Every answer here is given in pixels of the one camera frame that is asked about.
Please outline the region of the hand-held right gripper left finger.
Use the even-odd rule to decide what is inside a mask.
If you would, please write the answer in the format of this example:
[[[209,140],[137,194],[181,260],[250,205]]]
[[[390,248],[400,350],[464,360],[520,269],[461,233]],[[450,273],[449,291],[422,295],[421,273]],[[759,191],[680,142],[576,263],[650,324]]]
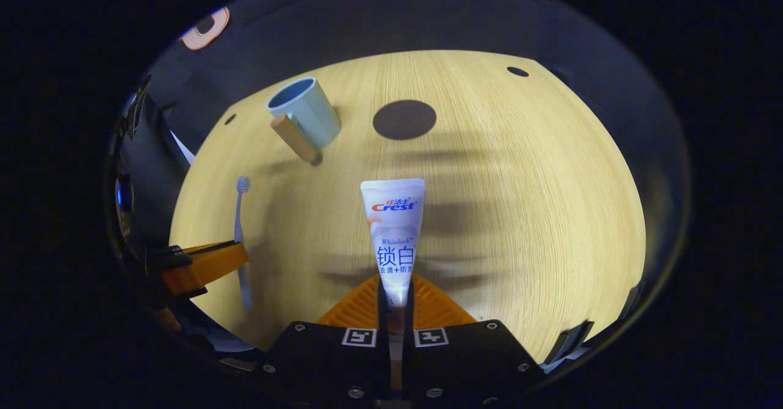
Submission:
[[[386,295],[374,275],[318,322],[292,322],[260,363],[281,405],[379,405],[391,395]]]

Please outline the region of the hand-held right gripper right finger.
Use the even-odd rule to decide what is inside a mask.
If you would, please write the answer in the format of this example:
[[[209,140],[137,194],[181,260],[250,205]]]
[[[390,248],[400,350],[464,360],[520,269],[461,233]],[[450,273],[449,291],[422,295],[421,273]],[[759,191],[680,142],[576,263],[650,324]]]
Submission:
[[[478,322],[422,276],[410,283],[402,396],[413,405],[509,405],[546,375],[500,320]]]

